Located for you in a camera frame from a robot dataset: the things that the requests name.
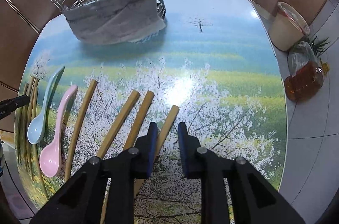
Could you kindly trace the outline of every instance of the metal screw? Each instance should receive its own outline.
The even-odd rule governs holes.
[[[246,159],[245,158],[243,158],[243,157],[237,157],[236,159],[235,159],[235,161],[238,163],[238,164],[240,164],[240,165],[245,165],[246,164]]]
[[[93,156],[89,162],[92,164],[92,165],[96,165],[100,162],[100,158],[99,157],[96,157],[96,156]]]
[[[207,148],[205,147],[198,147],[197,148],[197,152],[199,152],[200,154],[204,154],[207,152]]]
[[[138,153],[139,153],[139,150],[138,150],[138,148],[136,148],[136,147],[131,147],[131,148],[128,150],[128,152],[129,152],[130,154],[132,154],[132,155],[135,155],[135,154],[138,154]]]

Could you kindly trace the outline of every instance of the tabletop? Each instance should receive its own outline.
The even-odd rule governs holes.
[[[63,166],[44,177],[48,196],[64,183],[65,161],[84,93],[98,85],[87,110],[74,154],[72,173],[94,156],[133,89],[141,97],[125,120],[106,158],[122,151],[147,90],[155,93],[139,135],[150,122],[161,128],[171,108],[179,114],[157,158],[154,171],[135,199],[138,223],[200,223],[200,182],[183,179],[176,127],[184,121],[191,135],[220,156],[247,158],[276,188],[283,175],[287,125],[284,88],[277,60],[258,14],[249,0],[164,0],[166,28],[137,43],[94,46],[73,35],[65,17],[42,30],[28,59],[19,94],[34,75],[39,78],[37,113],[47,81],[64,65],[51,97],[44,139],[54,137],[56,111],[67,88],[77,95],[64,117]],[[18,165],[31,201],[47,201],[32,157],[33,177]]]

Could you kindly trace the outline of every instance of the ceramic spoon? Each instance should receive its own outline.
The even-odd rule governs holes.
[[[31,144],[39,143],[43,135],[45,133],[45,125],[46,125],[46,111],[47,111],[47,104],[50,99],[50,95],[54,86],[54,83],[58,77],[58,74],[65,69],[64,66],[60,67],[53,76],[51,76],[50,80],[48,81],[47,88],[45,91],[45,96],[43,98],[41,112],[38,116],[36,116],[30,123],[28,130],[27,130],[27,138]]]
[[[76,93],[78,87],[76,85],[72,85],[65,92],[64,96],[61,99],[58,113],[57,113],[57,121],[55,124],[55,134],[52,143],[45,146],[40,154],[40,168],[42,172],[47,177],[53,177],[57,175],[60,171],[61,167],[61,145],[60,145],[60,135],[61,135],[61,127],[63,115],[70,98]]]

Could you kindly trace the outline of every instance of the plastic bucket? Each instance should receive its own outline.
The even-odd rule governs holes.
[[[310,34],[310,29],[304,18],[292,6],[279,2],[279,11],[268,30],[268,35],[279,50],[289,50],[303,36]]]

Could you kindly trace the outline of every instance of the spoon handle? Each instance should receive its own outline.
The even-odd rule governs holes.
[[[46,108],[47,108],[48,101],[50,99],[50,95],[52,93],[54,82],[57,79],[58,74],[64,69],[65,69],[64,66],[60,67],[58,70],[55,71],[55,73],[50,77],[50,80],[48,81],[46,91],[45,91],[45,96],[43,97],[42,108],[41,108],[41,112],[44,112],[44,114],[46,114]]]
[[[78,90],[77,85],[73,84],[69,89],[66,90],[65,94],[61,98],[60,105],[58,108],[58,113],[57,113],[57,120],[55,123],[55,134],[54,134],[53,142],[60,141],[63,115],[66,110],[68,101],[73,96],[73,94],[77,92],[77,90]]]

